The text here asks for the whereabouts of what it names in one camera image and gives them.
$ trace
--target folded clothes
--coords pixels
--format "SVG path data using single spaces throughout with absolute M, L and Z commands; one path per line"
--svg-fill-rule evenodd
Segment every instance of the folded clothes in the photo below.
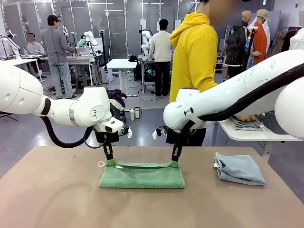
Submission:
M 236 131 L 259 131 L 264 126 L 258 119 L 252 121 L 241 121 L 233 116 L 230 118 L 230 121 L 234 124 Z
M 260 168 L 249 155 L 225 156 L 215 153 L 214 167 L 224 181 L 247 185 L 265 185 Z

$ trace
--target white shirt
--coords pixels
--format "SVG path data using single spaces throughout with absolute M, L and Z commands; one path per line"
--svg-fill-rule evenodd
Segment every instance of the white shirt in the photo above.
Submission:
M 149 57 L 154 52 L 155 62 L 171 62 L 171 34 L 160 31 L 152 36 Z

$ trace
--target black shoe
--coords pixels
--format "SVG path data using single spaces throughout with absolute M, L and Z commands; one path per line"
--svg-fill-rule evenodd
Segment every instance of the black shoe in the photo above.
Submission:
M 77 96 L 76 95 L 73 95 L 72 97 L 68 97 L 66 99 L 73 99 L 73 98 L 76 98 Z

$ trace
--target white container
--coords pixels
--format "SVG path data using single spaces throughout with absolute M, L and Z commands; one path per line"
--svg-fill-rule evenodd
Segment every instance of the white container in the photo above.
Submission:
M 142 109 L 140 107 L 134 107 L 134 111 L 135 111 L 135 119 L 139 119 L 140 114 L 142 113 Z
M 135 117 L 135 111 L 134 111 L 134 109 L 130 109 L 130 119 L 131 119 L 131 121 L 134 121 L 134 117 Z

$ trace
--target ceiling light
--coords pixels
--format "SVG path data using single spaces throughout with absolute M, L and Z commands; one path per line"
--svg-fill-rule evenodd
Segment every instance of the ceiling light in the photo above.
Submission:
M 122 9 L 118 9 L 118 10 L 117 9 L 106 9 L 106 10 L 104 9 L 104 11 L 123 11 L 123 10 Z
M 90 4 L 93 4 L 93 5 L 114 5 L 114 3 L 105 3 L 105 2 L 90 2 Z

